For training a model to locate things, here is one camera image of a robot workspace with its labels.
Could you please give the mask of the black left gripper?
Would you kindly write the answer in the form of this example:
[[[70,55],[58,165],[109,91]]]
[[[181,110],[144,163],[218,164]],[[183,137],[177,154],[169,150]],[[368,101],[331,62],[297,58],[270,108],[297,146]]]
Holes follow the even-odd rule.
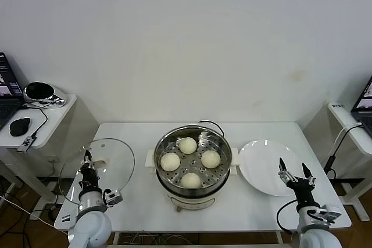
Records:
[[[98,175],[93,167],[94,164],[92,161],[91,152],[86,150],[84,155],[84,164],[80,168],[80,173],[83,176],[82,180],[79,182],[79,185],[81,186],[81,193],[101,191],[98,183]]]

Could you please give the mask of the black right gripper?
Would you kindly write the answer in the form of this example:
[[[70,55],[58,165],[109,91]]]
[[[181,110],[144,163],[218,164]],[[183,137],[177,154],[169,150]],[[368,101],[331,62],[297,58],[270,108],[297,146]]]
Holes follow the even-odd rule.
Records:
[[[319,208],[319,204],[315,202],[312,195],[312,191],[315,189],[316,178],[312,175],[310,169],[305,163],[302,163],[302,170],[305,177],[297,178],[297,181],[294,181],[294,177],[287,170],[283,159],[281,157],[279,158],[278,175],[282,182],[285,183],[288,188],[294,191],[298,202],[296,207],[303,208],[313,206]]]

